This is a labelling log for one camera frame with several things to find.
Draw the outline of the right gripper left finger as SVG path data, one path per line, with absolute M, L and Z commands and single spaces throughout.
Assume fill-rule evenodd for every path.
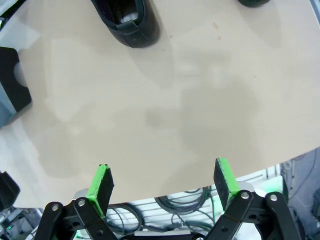
M 72 240 L 77 231 L 85 230 L 92 240 L 116 240 L 106 221 L 113 188 L 110 167 L 99 165 L 85 196 L 67 205 L 53 201 L 45 206 L 34 238 Z

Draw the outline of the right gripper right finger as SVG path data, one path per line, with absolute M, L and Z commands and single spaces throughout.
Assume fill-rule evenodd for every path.
M 206 240 L 232 240 L 243 223 L 253 224 L 262 240 L 299 240 L 287 201 L 273 191 L 264 197 L 241 189 L 225 158 L 215 160 L 213 180 L 224 213 L 205 237 Z

